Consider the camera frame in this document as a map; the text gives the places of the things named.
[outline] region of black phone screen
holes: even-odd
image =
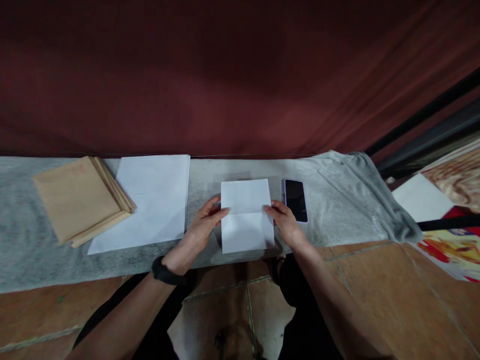
[[[309,221],[304,184],[301,181],[285,179],[285,202],[298,222],[307,223]]]

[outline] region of gray tablecloth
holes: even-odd
[[[87,255],[90,242],[73,249],[58,241],[37,194],[32,176],[71,162],[71,158],[0,157],[0,293],[148,271],[153,259],[177,240]],[[106,159],[115,175],[120,159]],[[303,181],[309,223],[300,226],[316,247],[390,239],[414,242],[421,231],[395,202],[375,166],[364,153],[330,151],[304,159],[192,159],[186,224],[221,181],[268,179],[270,196],[281,200],[282,179]],[[195,268],[243,262],[290,249],[222,254],[217,228],[194,263]]]

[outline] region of black pants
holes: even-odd
[[[143,280],[147,273],[132,276],[88,319],[78,335],[76,347],[113,308]],[[312,290],[293,255],[287,255],[280,269],[280,289],[286,302],[296,308],[285,327],[279,359],[342,359],[315,301]],[[177,286],[158,312],[133,359],[178,359],[167,330],[182,308],[191,286]]]

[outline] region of person's right hand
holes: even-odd
[[[264,207],[265,212],[275,220],[283,241],[290,247],[296,248],[307,242],[304,232],[297,223],[292,210],[283,202],[273,200],[270,206]]]

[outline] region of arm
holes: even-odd
[[[195,215],[182,240],[163,258],[172,273],[184,275],[205,248],[210,232],[229,212],[208,201]],[[74,359],[130,359],[175,286],[150,272],[69,354]]]
[[[342,356],[345,359],[394,359],[392,350],[353,297],[331,275],[292,211],[280,201],[274,200],[271,204],[265,211],[275,220],[283,240],[290,246]]]

